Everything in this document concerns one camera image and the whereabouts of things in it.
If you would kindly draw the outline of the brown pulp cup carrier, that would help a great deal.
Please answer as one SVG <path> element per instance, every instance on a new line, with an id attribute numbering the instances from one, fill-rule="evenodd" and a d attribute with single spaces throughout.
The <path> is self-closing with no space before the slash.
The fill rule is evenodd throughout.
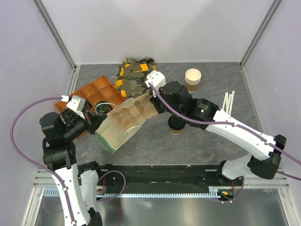
<path id="1" fill-rule="evenodd" d="M 110 119 L 121 129 L 129 129 L 140 122 L 158 115 L 153 104 L 150 102 L 150 95 L 145 93 L 135 99 L 130 98 L 110 112 Z"/>

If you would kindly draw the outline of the green patterned paper bag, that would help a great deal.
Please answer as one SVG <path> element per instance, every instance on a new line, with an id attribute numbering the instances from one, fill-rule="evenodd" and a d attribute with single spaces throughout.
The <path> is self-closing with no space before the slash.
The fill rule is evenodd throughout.
<path id="1" fill-rule="evenodd" d="M 102 148 L 110 154 L 115 153 L 127 140 L 129 140 L 144 124 L 144 119 L 139 119 L 131 126 L 122 128 L 118 123 L 121 116 L 118 109 L 130 107 L 134 103 L 133 98 L 129 98 L 107 114 L 107 118 L 101 123 L 95 132 L 96 140 Z"/>

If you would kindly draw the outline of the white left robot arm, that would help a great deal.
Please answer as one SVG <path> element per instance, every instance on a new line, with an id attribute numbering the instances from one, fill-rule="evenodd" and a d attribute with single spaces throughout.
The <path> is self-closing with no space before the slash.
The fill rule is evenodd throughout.
<path id="1" fill-rule="evenodd" d="M 43 162 L 52 174 L 63 208 L 66 226 L 101 226 L 102 217 L 96 209 L 96 186 L 103 181 L 99 165 L 93 161 L 78 166 L 76 139 L 83 132 L 95 134 L 106 115 L 86 113 L 75 115 L 71 122 L 58 113 L 47 113 L 40 119 L 45 138 L 42 141 Z"/>

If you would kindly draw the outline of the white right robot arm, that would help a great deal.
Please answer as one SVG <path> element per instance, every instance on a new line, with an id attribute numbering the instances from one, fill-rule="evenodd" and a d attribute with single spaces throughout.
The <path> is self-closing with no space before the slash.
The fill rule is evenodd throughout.
<path id="1" fill-rule="evenodd" d="M 248 152 L 243 157 L 220 163 L 215 174 L 218 184 L 224 186 L 246 175 L 272 180 L 278 173 L 286 137 L 273 137 L 256 131 L 211 101 L 193 98 L 187 88 L 177 81 L 160 88 L 149 81 L 146 84 L 152 90 L 150 102 L 158 113 L 168 112 L 184 124 L 222 136 Z"/>

